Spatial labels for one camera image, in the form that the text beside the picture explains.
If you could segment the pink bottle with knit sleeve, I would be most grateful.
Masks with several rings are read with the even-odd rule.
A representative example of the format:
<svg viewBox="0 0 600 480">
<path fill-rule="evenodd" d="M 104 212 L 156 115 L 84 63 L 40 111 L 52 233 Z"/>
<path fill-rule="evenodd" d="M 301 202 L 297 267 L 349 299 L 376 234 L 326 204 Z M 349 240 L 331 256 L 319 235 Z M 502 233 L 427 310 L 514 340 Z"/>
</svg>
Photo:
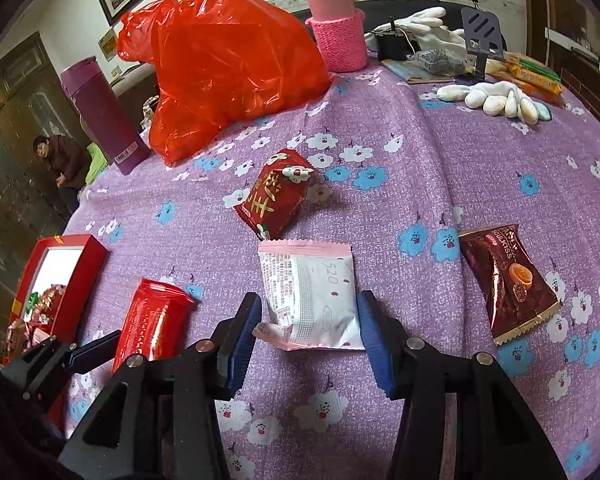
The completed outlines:
<svg viewBox="0 0 600 480">
<path fill-rule="evenodd" d="M 351 73 L 367 65 L 364 39 L 364 13 L 354 0 L 306 0 L 318 50 L 330 72 Z"/>
</svg>

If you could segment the stacked biscuit packs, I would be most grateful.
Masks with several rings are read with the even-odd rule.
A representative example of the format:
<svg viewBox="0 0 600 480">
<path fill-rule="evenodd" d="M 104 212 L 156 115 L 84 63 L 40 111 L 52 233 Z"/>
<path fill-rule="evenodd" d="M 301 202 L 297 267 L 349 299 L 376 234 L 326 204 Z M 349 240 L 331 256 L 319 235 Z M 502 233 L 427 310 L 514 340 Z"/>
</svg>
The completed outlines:
<svg viewBox="0 0 600 480">
<path fill-rule="evenodd" d="M 556 106 L 565 105 L 560 77 L 554 70 L 527 55 L 505 52 L 502 60 L 488 58 L 486 73 L 496 80 L 516 84 L 527 96 Z"/>
</svg>

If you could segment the red plastic bag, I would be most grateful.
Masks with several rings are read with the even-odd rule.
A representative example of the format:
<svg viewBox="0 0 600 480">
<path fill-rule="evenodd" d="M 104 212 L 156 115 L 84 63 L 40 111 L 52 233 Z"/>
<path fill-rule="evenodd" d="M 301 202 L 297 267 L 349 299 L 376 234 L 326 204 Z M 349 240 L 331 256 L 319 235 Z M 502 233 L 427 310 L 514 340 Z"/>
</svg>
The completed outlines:
<svg viewBox="0 0 600 480">
<path fill-rule="evenodd" d="M 154 66 L 149 144 L 173 166 L 226 127 L 298 107 L 330 78 L 298 18 L 264 0 L 157 0 L 123 15 L 118 55 Z"/>
</svg>

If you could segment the pink white snack packet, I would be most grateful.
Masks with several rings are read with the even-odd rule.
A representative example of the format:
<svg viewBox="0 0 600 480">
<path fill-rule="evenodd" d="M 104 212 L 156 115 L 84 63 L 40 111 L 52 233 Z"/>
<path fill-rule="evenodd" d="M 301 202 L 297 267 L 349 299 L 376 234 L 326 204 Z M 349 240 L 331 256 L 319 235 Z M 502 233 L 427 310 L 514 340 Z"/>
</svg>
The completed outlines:
<svg viewBox="0 0 600 480">
<path fill-rule="evenodd" d="M 258 256 L 268 319 L 253 336 L 284 351 L 364 348 L 349 244 L 264 240 Z"/>
</svg>

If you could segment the brown gold snack bag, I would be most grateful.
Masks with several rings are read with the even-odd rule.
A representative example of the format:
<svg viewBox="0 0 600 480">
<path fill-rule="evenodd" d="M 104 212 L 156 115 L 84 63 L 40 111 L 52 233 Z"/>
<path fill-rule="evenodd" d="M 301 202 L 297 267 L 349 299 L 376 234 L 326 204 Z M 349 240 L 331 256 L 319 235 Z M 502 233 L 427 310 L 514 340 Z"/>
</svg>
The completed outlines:
<svg viewBox="0 0 600 480">
<path fill-rule="evenodd" d="M 17 359 L 29 347 L 29 325 L 22 318 L 16 318 L 7 327 L 5 359 Z"/>
</svg>

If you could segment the purple thermos bottle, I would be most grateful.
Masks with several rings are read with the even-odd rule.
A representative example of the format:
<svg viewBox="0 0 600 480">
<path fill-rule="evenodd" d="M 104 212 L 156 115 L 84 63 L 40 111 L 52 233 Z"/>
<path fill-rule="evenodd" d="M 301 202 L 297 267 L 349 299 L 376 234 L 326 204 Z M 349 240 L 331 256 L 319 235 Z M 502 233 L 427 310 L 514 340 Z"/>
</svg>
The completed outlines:
<svg viewBox="0 0 600 480">
<path fill-rule="evenodd" d="M 96 58 L 84 58 L 66 68 L 60 82 L 100 149 L 128 176 L 151 149 L 126 116 Z"/>
</svg>

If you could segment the seated person in dark coat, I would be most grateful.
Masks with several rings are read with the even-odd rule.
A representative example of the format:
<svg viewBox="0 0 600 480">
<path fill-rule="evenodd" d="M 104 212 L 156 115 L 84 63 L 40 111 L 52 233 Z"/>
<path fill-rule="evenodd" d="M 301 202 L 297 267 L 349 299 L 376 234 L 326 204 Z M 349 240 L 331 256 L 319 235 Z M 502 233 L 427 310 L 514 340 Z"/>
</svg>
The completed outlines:
<svg viewBox="0 0 600 480">
<path fill-rule="evenodd" d="M 86 187 L 91 166 L 90 154 L 71 136 L 62 134 L 37 136 L 32 148 L 52 172 L 62 202 L 70 214 L 74 214 L 80 206 L 79 195 Z"/>
</svg>

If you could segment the red floral snack packet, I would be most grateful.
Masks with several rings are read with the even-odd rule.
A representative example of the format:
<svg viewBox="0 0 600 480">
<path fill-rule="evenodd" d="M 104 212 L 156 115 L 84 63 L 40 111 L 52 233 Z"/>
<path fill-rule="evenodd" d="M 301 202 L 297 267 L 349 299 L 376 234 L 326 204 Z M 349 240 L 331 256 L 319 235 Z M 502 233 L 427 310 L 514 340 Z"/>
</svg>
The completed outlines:
<svg viewBox="0 0 600 480">
<path fill-rule="evenodd" d="M 238 217 L 259 240 L 278 240 L 306 198 L 315 168 L 290 148 L 272 155 L 247 197 L 236 205 Z"/>
<path fill-rule="evenodd" d="M 38 319 L 41 323 L 50 324 L 53 322 L 59 311 L 60 303 L 62 297 L 65 295 L 65 291 L 65 285 L 55 284 L 42 293 L 36 304 Z"/>
</svg>

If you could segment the white gloves at back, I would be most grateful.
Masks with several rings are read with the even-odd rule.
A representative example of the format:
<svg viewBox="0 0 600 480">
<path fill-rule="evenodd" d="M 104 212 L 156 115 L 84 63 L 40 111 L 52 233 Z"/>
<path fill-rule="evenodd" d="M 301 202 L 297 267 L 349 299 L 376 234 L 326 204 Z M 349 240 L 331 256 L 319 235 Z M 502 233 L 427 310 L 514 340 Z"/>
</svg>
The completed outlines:
<svg viewBox="0 0 600 480">
<path fill-rule="evenodd" d="M 464 58 L 467 54 L 464 30 L 449 29 L 443 23 L 445 15 L 446 10 L 443 6 L 433 6 L 417 11 L 406 18 L 390 18 L 390 21 L 395 21 L 400 29 L 407 32 L 416 52 L 439 50 Z M 388 30 L 389 22 L 376 26 L 371 32 L 366 32 L 364 40 L 368 52 L 377 56 L 375 32 Z"/>
</svg>

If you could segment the red gift box tray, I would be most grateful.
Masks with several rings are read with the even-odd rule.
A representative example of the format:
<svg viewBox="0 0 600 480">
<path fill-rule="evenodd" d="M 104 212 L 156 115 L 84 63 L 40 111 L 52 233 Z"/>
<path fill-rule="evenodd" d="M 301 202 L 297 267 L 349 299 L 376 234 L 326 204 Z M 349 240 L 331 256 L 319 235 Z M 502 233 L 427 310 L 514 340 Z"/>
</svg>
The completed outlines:
<svg viewBox="0 0 600 480">
<path fill-rule="evenodd" d="M 111 338 L 101 344 L 99 358 L 89 358 L 96 344 L 82 350 L 76 334 L 83 310 L 108 256 L 90 234 L 55 235 L 39 240 L 12 302 L 2 357 L 4 372 L 20 398 L 44 411 L 65 429 L 68 381 L 112 355 Z"/>
</svg>

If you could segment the green snack packet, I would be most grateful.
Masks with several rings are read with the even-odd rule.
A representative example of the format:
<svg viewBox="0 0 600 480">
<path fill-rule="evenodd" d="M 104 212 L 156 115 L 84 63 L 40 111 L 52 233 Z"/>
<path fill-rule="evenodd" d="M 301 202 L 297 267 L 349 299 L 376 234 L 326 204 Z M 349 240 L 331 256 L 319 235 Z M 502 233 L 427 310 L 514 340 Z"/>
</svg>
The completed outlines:
<svg viewBox="0 0 600 480">
<path fill-rule="evenodd" d="M 24 313 L 26 315 L 29 315 L 32 313 L 34 307 L 36 306 L 36 304 L 38 303 L 38 300 L 40 299 L 40 294 L 38 292 L 31 292 L 26 305 L 24 306 Z"/>
</svg>

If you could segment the white work gloves pair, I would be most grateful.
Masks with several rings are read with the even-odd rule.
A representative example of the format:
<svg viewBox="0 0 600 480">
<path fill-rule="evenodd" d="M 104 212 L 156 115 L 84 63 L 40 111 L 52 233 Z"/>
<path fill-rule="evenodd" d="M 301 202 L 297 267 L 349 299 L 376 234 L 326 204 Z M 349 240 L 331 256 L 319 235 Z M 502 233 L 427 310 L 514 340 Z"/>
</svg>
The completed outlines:
<svg viewBox="0 0 600 480">
<path fill-rule="evenodd" d="M 527 125 L 549 122 L 553 118 L 546 105 L 533 101 L 521 88 L 508 81 L 447 84 L 436 90 L 436 97 L 444 102 L 463 102 L 470 110 L 480 108 L 488 116 L 517 118 Z"/>
</svg>

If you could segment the dark red soul kiss snack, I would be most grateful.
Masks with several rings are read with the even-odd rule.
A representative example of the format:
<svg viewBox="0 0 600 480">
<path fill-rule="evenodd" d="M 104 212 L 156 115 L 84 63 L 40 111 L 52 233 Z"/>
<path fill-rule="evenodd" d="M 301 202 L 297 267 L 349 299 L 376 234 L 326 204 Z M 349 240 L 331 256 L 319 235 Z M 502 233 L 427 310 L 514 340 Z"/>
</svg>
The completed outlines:
<svg viewBox="0 0 600 480">
<path fill-rule="evenodd" d="M 548 321 L 560 302 L 532 263 L 516 224 L 460 233 L 460 251 L 486 300 L 494 344 Z"/>
</svg>

